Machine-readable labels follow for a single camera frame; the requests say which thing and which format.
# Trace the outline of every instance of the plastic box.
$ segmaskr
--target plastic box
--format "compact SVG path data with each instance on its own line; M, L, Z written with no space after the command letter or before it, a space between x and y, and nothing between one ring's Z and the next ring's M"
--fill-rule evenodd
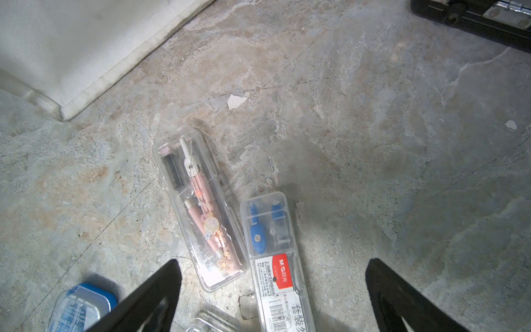
M262 331L315 331L286 196L240 205Z
M203 289L244 275L241 231L199 132L181 126L156 141L153 154Z
M211 312L200 311L186 332L236 332L236 327Z
M90 284L79 284L59 295L46 331L86 331L115 306L114 295Z

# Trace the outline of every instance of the flower sticker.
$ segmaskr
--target flower sticker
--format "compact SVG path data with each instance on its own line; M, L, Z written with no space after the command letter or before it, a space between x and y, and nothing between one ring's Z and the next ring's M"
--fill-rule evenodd
M230 261L227 260L227 257L223 257L220 260L218 260L219 270L221 272L228 271L230 266Z

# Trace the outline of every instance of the black metal frame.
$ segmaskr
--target black metal frame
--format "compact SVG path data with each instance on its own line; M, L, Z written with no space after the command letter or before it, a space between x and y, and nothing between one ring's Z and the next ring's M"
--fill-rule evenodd
M365 281L380 332L468 332L439 310L380 259L371 259Z
M411 0L411 11L426 19L531 53L531 31L517 29L482 16L494 5L494 2L494 0L453 0L444 5L431 0ZM456 13L459 11L459 5L464 5L465 10Z
M182 283L177 260L171 259L88 332L168 332Z

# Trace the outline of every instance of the concrete floor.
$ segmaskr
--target concrete floor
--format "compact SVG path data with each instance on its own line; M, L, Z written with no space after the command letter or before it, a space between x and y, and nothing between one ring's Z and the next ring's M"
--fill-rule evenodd
M44 330L84 280L123 299L175 257L174 331L202 308L258 330L251 274L203 292L161 187L152 143L188 123L235 210L258 183L296 202L318 331L377 330L372 257L471 331L530 331L530 73L406 0L226 0L71 122L0 93L0 330Z

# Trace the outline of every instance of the metal hinge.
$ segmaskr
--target metal hinge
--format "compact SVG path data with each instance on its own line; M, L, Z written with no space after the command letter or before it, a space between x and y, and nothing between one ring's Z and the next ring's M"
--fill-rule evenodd
M526 30L531 26L531 0L497 1L483 17Z

